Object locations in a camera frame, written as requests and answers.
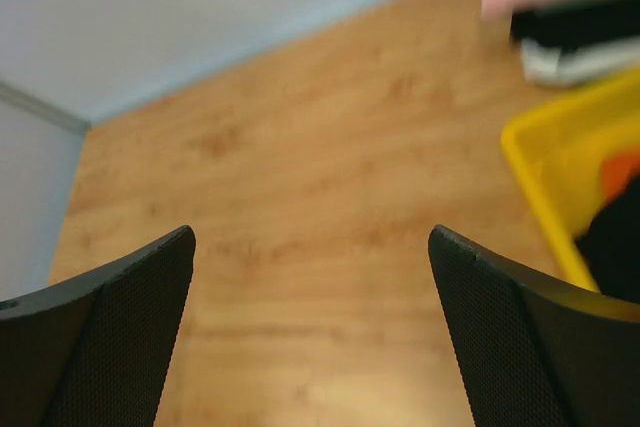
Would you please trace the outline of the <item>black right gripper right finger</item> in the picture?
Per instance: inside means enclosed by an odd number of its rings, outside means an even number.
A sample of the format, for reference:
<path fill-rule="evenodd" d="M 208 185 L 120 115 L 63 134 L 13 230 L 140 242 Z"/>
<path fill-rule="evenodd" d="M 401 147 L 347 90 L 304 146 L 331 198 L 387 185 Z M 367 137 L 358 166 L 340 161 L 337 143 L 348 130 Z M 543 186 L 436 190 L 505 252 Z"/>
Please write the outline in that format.
<path fill-rule="evenodd" d="M 442 225 L 428 256 L 475 425 L 638 425 L 638 305 Z"/>

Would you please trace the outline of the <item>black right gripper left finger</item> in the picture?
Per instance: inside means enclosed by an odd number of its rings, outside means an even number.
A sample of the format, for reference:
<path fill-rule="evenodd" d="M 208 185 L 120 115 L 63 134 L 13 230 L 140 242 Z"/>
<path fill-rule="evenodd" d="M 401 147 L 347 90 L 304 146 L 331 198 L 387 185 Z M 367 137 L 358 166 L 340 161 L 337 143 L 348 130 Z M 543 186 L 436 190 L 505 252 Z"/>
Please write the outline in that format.
<path fill-rule="evenodd" d="M 4 426 L 151 426 L 193 275 L 181 226 L 139 250 L 1 303 Z"/>

